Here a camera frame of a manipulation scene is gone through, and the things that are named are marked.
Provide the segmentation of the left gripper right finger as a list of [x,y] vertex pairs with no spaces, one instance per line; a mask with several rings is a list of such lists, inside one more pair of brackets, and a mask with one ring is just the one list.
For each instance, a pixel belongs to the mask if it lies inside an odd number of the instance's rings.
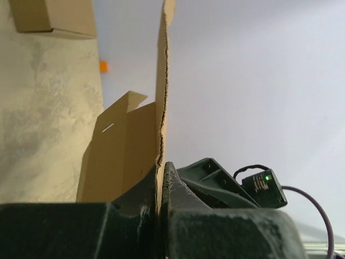
[[164,169],[162,225],[167,258],[306,258],[289,216],[272,208],[211,208]]

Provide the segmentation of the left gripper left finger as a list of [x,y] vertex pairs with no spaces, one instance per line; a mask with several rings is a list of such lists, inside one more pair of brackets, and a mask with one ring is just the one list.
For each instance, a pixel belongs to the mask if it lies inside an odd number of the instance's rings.
[[1,258],[160,258],[156,168],[111,202],[1,205]]

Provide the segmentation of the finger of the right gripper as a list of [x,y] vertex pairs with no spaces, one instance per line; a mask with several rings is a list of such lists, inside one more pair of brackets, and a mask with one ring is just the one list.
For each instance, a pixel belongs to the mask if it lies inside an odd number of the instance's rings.
[[211,208],[260,208],[243,187],[213,158],[177,170],[180,179]]

